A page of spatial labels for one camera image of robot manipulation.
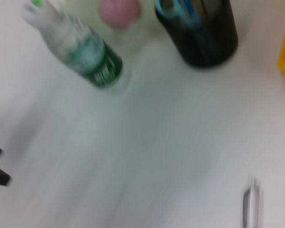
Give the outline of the clear water bottle green label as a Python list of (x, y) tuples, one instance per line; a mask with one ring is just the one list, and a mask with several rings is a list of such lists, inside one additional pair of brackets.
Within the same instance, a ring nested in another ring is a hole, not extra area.
[(50, 52), (82, 78), (98, 89), (125, 89), (130, 73), (122, 59), (82, 20), (49, 0), (26, 0), (23, 18), (40, 32)]

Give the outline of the blue capped scissors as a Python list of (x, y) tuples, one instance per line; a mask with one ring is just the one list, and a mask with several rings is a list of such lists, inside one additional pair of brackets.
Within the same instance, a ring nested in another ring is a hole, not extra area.
[(164, 18), (178, 18), (187, 27), (201, 24), (191, 0), (155, 0), (155, 8)]

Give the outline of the silver white pen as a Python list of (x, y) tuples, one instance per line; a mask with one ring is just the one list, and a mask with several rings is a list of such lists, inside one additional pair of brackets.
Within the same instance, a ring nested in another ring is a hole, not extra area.
[(243, 193), (242, 228), (259, 227), (260, 187), (256, 178), (252, 178)]

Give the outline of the black mesh pen cup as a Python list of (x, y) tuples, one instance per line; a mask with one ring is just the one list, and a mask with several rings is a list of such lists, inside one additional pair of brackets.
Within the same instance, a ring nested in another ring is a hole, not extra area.
[(200, 68), (219, 65), (238, 47), (230, 0), (191, 2), (201, 19), (200, 25), (187, 27), (178, 18), (164, 18), (155, 8), (156, 17), (187, 64)]

